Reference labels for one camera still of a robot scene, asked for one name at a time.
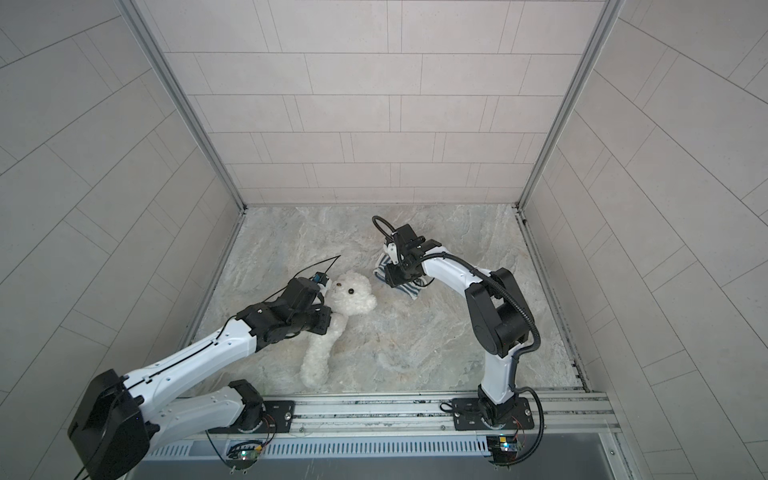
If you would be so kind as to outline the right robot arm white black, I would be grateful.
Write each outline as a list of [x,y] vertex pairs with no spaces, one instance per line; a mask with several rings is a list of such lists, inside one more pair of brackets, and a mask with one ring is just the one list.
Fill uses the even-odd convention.
[[514,275],[504,268],[476,267],[441,243],[417,235],[408,224],[395,228],[377,215],[372,222],[385,239],[389,262],[383,266],[383,278],[387,285],[425,287],[437,280],[466,300],[472,331],[485,350],[478,387],[483,421],[491,428],[532,428],[534,420],[523,396],[532,389],[518,387],[515,377],[520,357],[540,347],[541,335]]

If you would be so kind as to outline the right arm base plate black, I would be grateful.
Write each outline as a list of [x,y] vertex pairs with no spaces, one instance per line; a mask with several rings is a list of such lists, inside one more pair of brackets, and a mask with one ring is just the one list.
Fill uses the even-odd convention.
[[457,431],[532,430],[535,426],[529,401],[522,396],[501,405],[486,398],[454,398],[443,402],[440,409],[453,417]]

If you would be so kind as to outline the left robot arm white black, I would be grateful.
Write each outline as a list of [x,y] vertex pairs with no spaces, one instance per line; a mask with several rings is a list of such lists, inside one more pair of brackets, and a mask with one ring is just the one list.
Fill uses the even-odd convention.
[[145,367],[119,375],[109,369],[88,385],[67,435],[80,478],[118,479],[150,452],[211,429],[245,433],[268,424],[263,397],[246,380],[212,393],[184,392],[224,367],[303,331],[327,332],[328,277],[291,279],[277,298],[252,304],[202,340]]

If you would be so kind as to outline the blue white striped knit sweater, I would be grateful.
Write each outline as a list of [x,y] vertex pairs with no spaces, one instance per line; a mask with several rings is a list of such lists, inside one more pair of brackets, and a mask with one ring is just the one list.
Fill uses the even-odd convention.
[[[386,267],[392,264],[393,262],[391,257],[387,253],[381,253],[376,260],[376,267],[373,270],[373,275],[379,281],[388,284],[386,277]],[[410,299],[415,300],[421,291],[430,286],[433,282],[433,279],[425,281],[423,278],[420,278],[412,282],[396,285],[394,286],[394,289],[406,294]]]

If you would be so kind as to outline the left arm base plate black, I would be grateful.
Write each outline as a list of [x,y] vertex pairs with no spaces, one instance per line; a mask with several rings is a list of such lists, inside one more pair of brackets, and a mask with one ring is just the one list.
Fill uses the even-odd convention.
[[211,434],[281,434],[288,433],[296,403],[289,400],[264,401],[259,406],[246,405],[235,422],[209,430]]

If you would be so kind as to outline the white teddy bear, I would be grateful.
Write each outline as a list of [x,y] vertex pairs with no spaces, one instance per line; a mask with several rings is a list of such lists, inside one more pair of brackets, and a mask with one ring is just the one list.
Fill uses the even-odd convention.
[[325,305],[331,310],[329,327],[324,335],[313,335],[309,339],[300,369],[303,385],[313,390],[320,389],[328,380],[332,349],[344,333],[349,318],[372,312],[377,299],[366,276],[348,271],[329,281]]

